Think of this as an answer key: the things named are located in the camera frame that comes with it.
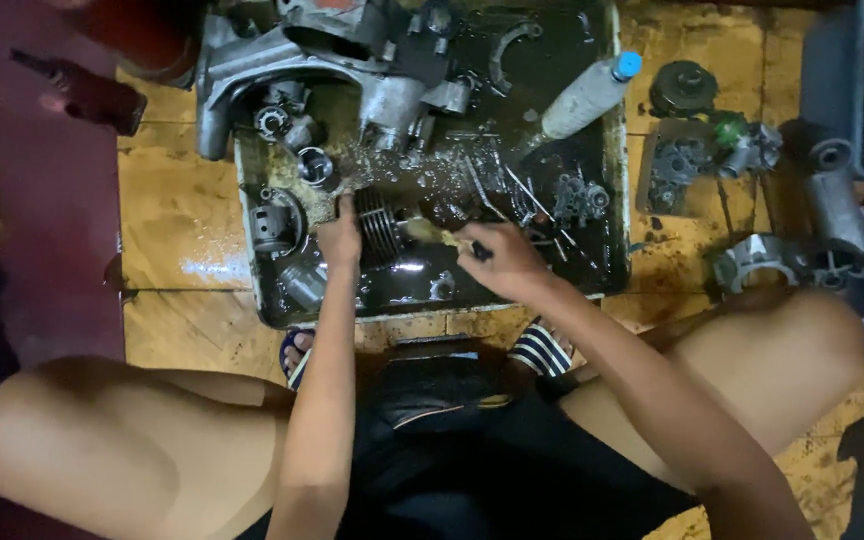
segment person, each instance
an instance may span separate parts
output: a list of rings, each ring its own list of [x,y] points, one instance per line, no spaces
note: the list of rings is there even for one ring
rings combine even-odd
[[[716,539],[812,537],[770,456],[864,379],[864,326],[843,300],[770,289],[636,336],[514,225],[468,224],[457,238],[494,257],[462,248],[458,263],[538,312],[529,329],[556,341],[533,333],[510,362],[550,368],[574,347],[587,364],[566,377],[581,384],[483,407],[494,415],[461,433],[360,447],[379,423],[356,409],[361,239],[350,195],[339,209],[318,228],[318,327],[283,350],[296,394],[230,374],[54,361],[0,386],[0,495],[113,540],[641,538],[698,504]],[[431,458],[373,504],[369,482],[401,456]]]

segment metal tray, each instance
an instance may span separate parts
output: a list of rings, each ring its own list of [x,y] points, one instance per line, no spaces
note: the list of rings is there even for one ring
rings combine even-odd
[[[501,148],[516,144],[528,124],[524,114],[533,110],[540,113],[572,79],[600,58],[619,52],[618,12],[611,2],[585,5],[595,37],[586,43],[577,8],[516,9],[490,7],[474,11],[473,26],[489,29],[501,28],[502,21],[510,18],[528,18],[546,25],[562,25],[546,31],[536,42],[512,44],[504,57],[504,68],[513,89],[507,98],[484,97],[474,113],[462,118],[439,118],[432,148],[423,159],[376,156],[359,147],[357,137],[356,90],[340,83],[313,87],[309,110],[313,117],[323,121],[329,131],[324,148],[335,157],[345,178],[344,185],[361,188],[377,185],[383,194],[400,206],[422,208],[423,213],[438,225],[450,229],[461,226],[462,210],[474,188],[465,180],[468,175],[462,163],[470,156],[479,168],[479,174],[489,198],[495,198],[501,207],[504,195],[498,166],[489,163],[493,155],[491,142],[481,139],[447,140],[445,134],[455,131],[474,131],[484,119],[496,121],[493,131],[499,135]],[[477,66],[475,56],[483,51],[488,55],[488,41],[494,37],[486,30],[473,32],[470,40],[457,50],[469,55]],[[624,289],[628,280],[629,263],[629,176],[627,168],[625,107],[619,104],[600,120],[566,141],[560,141],[539,151],[532,159],[535,193],[546,207],[553,206],[554,181],[562,167],[583,167],[587,181],[604,187],[611,198],[606,218],[590,222],[586,228],[573,227],[570,233],[579,241],[582,251],[589,254],[595,264],[583,261],[570,253],[569,262],[562,262],[551,251],[543,251],[553,270],[576,285],[588,298],[599,298],[607,293]],[[239,192],[246,231],[246,251],[252,278],[253,292],[260,319],[273,328],[309,327],[318,320],[318,313],[305,311],[283,292],[278,276],[295,258],[313,258],[318,255],[314,242],[306,243],[295,254],[268,260],[256,253],[251,233],[250,212],[259,202],[263,188],[284,188],[293,192],[305,212],[306,227],[331,219],[334,208],[332,198],[316,193],[298,182],[294,159],[279,146],[262,140],[248,127],[236,129],[235,164],[238,168]],[[498,298],[476,283],[455,265],[453,248],[445,246],[413,246],[388,270],[363,275],[357,322],[378,322],[397,318],[411,318],[448,313],[484,312],[510,306],[508,300]],[[450,272],[454,280],[454,294],[450,300],[431,300],[429,287],[443,272]],[[402,294],[402,291],[417,294]]]

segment tiled floor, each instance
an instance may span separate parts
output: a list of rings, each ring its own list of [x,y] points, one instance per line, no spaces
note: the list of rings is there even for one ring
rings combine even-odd
[[[645,58],[627,99],[633,184],[644,135],[655,122],[644,113],[648,86],[667,62],[689,59],[711,70],[721,88],[719,108],[772,124],[796,117],[802,38],[812,13],[644,1],[623,3],[621,13],[624,46]],[[119,142],[123,268],[127,285],[142,289],[124,307],[126,359],[282,383],[276,360],[282,335],[258,322],[248,290],[234,165],[206,162],[192,151],[192,93],[135,84],[149,95],[150,106],[138,136]],[[629,292],[606,298],[602,309],[636,332],[706,309],[710,273],[703,256],[770,227],[760,186],[743,179],[725,190],[728,218],[717,194],[699,220],[662,218],[656,224],[633,210],[630,243],[641,249],[631,256]],[[360,325],[356,344],[379,352],[397,338],[468,333],[508,346],[532,315],[511,308]],[[863,416],[864,384],[777,459],[822,540],[839,538],[849,521],[856,466],[838,462],[835,449],[846,427]],[[697,509],[649,538],[710,534]]]

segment leg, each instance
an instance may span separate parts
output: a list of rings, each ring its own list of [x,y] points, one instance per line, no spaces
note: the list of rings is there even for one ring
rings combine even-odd
[[[98,358],[16,374],[0,385],[0,495],[112,540],[234,538],[276,495],[289,405],[267,387]]]
[[[817,291],[799,291],[785,301],[769,298],[763,306],[711,320],[698,315],[678,331],[657,328],[644,338],[707,387],[774,456],[862,381],[864,326],[843,300]],[[601,380],[583,384],[559,405],[627,460],[687,489],[636,433]]]

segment hand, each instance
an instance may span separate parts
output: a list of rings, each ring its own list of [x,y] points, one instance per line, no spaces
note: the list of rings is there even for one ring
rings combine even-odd
[[[495,294],[528,304],[537,289],[555,278],[542,256],[511,223],[469,223],[455,233],[464,240],[459,248],[459,266]],[[494,256],[485,262],[475,258],[472,242],[477,240]]]
[[[339,197],[339,215],[335,221],[322,223],[316,228],[318,249],[328,265],[328,272],[338,268],[351,268],[358,273],[362,256],[362,236],[355,217],[352,191]]]

